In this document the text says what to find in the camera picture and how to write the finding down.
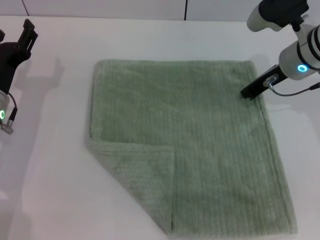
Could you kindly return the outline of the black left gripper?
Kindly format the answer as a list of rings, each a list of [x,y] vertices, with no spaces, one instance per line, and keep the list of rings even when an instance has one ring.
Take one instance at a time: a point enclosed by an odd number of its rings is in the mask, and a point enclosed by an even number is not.
[[[4,40],[5,33],[0,30],[0,42]],[[26,19],[23,31],[18,42],[5,42],[0,44],[0,90],[8,94],[17,67],[31,57],[31,50],[38,34],[33,23]]]

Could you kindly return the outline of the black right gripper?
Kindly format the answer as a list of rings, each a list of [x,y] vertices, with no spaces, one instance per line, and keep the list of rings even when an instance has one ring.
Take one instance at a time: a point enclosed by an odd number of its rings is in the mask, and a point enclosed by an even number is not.
[[[253,100],[269,88],[268,84],[274,86],[287,78],[288,77],[281,70],[280,65],[277,64],[243,88],[240,93],[244,99]]]

